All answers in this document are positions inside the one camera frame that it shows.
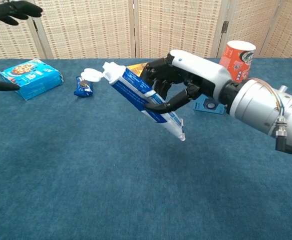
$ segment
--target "robotic hand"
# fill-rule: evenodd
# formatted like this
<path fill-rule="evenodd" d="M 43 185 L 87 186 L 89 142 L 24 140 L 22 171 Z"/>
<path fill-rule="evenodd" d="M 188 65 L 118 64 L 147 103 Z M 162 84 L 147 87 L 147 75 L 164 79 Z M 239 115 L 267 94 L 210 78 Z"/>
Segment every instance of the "robotic hand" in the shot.
<path fill-rule="evenodd" d="M 0 21 L 12 26 L 17 26 L 19 24 L 12 17 L 20 20 L 26 20 L 29 16 L 39 18 L 41 17 L 42 11 L 42 8 L 27 1 L 0 1 Z M 19 89 L 20 87 L 17 84 L 0 82 L 0 91 L 16 91 Z"/>
<path fill-rule="evenodd" d="M 140 77 L 164 99 L 173 84 L 187 86 L 167 103 L 148 103 L 146 109 L 168 113 L 203 94 L 225 105 L 227 114 L 275 138 L 277 151 L 292 154 L 292 95 L 287 87 L 273 89 L 257 78 L 234 82 L 222 65 L 183 50 L 149 62 Z"/>

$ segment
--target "blue carpet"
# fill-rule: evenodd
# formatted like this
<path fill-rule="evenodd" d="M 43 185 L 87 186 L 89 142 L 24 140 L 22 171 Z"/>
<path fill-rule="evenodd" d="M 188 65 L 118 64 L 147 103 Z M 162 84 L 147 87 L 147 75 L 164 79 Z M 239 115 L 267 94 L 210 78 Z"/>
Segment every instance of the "blue carpet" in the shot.
<path fill-rule="evenodd" d="M 45 60 L 62 86 L 29 101 L 0 92 L 0 240 L 292 240 L 292 155 L 192 103 L 177 111 L 181 142 L 106 81 L 74 96 L 104 61 Z M 292 58 L 256 58 L 250 76 L 292 94 Z"/>

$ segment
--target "metal hinge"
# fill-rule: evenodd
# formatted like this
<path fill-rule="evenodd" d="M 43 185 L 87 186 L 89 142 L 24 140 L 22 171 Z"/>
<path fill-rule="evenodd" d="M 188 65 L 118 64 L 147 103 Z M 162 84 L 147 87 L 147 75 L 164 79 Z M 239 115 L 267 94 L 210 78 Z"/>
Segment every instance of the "metal hinge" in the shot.
<path fill-rule="evenodd" d="M 221 29 L 221 33 L 225 34 L 227 32 L 228 29 L 228 23 L 229 21 L 224 21 L 223 25 L 222 25 L 222 29 Z"/>
<path fill-rule="evenodd" d="M 36 32 L 38 32 L 38 28 L 37 28 L 36 22 L 34 20 L 32 20 L 32 22 L 34 23 Z"/>

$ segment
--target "cookie box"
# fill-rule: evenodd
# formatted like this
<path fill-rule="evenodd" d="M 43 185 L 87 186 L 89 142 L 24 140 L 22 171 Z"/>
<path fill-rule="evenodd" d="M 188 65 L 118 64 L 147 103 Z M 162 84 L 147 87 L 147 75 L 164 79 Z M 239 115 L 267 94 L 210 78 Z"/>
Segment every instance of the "cookie box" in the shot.
<path fill-rule="evenodd" d="M 224 114 L 225 106 L 223 104 L 219 104 L 215 102 L 215 100 L 211 97 L 200 95 L 199 98 L 195 100 L 195 104 L 193 107 L 194 110 L 208 112 L 213 114 Z"/>
<path fill-rule="evenodd" d="M 62 75 L 39 59 L 0 71 L 0 75 L 4 81 L 19 85 L 16 92 L 26 101 L 63 83 Z"/>

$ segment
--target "orange cup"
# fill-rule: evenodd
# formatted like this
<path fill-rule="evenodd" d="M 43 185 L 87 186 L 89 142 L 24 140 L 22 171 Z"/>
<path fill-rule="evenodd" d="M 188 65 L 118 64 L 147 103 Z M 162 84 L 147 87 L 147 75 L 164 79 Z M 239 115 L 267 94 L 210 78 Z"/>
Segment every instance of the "orange cup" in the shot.
<path fill-rule="evenodd" d="M 235 82 L 241 83 L 248 78 L 250 65 L 256 46 L 250 42 L 232 40 L 227 43 L 219 64 L 223 65 L 230 72 Z"/>

